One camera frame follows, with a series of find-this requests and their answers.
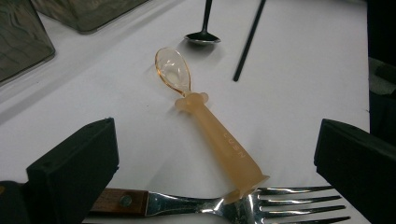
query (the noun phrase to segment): spoon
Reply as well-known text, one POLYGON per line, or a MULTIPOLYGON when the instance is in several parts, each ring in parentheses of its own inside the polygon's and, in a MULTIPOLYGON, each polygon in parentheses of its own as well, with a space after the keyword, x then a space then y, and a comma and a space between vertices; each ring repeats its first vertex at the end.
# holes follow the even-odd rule
POLYGON ((219 43, 221 41, 216 36, 207 32, 207 24, 209 22, 210 8, 212 8, 212 0, 206 0, 204 24, 202 26, 202 31, 198 33, 186 35, 184 36, 185 39, 189 40, 191 43, 198 45, 210 45, 210 44, 219 43))
POLYGON ((184 97, 176 100, 176 108, 195 117, 216 159, 236 186, 236 190, 226 196, 226 203, 236 202, 269 178, 205 106, 208 95, 191 92, 189 67, 178 51, 160 49, 155 55, 155 66, 163 82, 184 97))

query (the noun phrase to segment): white table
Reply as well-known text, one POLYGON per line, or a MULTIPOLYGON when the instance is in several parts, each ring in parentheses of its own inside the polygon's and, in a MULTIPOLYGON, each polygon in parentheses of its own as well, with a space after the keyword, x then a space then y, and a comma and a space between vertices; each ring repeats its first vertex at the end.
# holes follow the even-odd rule
MULTIPOLYGON (((259 3, 213 1, 208 31, 221 42, 206 48, 183 40, 201 29, 204 0, 152 0, 92 35, 41 16, 57 54, 0 87, 0 179, 26 182, 29 164, 82 126, 112 117, 120 169, 110 187, 204 198, 231 191, 193 119, 174 108, 180 96, 156 74, 156 51, 171 47, 189 64, 192 89, 208 93, 208 108, 271 176, 263 187, 327 185, 313 163, 321 120, 369 131, 366 5, 268 0, 233 82, 259 3)), ((336 203, 347 209, 309 218, 368 223, 346 200, 336 203)), ((227 222, 191 215, 132 223, 227 222)))

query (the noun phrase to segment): metal fork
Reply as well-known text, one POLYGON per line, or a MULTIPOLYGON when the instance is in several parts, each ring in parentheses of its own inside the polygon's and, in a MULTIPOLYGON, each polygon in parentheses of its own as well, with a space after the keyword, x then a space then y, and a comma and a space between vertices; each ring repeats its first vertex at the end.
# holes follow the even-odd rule
MULTIPOLYGON (((343 205, 266 211, 268 206, 282 206, 305 203, 319 203, 340 199, 340 196, 327 196, 306 199, 274 200, 263 199, 262 196, 308 193, 332 189, 332 187, 307 188, 259 188, 247 197, 235 203, 224 203, 224 198, 196 199, 167 195, 146 190, 105 189, 94 204, 91 214, 115 216, 156 217, 177 214, 213 214, 225 217, 233 224, 259 224, 267 218, 291 217, 344 209, 343 205)), ((350 217, 336 217, 320 220, 288 222, 288 223, 334 223, 350 217)))

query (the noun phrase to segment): syringe-shaped spoon handle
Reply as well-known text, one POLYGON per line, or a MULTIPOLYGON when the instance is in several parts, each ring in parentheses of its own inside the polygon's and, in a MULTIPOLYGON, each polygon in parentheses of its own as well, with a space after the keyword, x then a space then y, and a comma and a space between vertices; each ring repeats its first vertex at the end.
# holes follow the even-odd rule
POLYGON ((236 186, 237 198, 241 198, 269 176, 262 174, 257 163, 205 106, 207 100, 206 93, 194 92, 178 99, 175 105, 196 118, 216 159, 236 186))

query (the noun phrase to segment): black spoon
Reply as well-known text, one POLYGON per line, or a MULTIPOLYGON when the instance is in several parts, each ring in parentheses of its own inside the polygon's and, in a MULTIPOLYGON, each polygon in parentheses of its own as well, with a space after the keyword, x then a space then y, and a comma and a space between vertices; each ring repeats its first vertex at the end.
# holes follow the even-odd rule
POLYGON ((189 40, 191 43, 198 45, 210 45, 219 43, 221 41, 216 36, 207 32, 207 23, 209 22, 210 8, 212 8, 212 0, 206 0, 204 24, 202 26, 202 31, 186 35, 184 36, 185 39, 189 40))

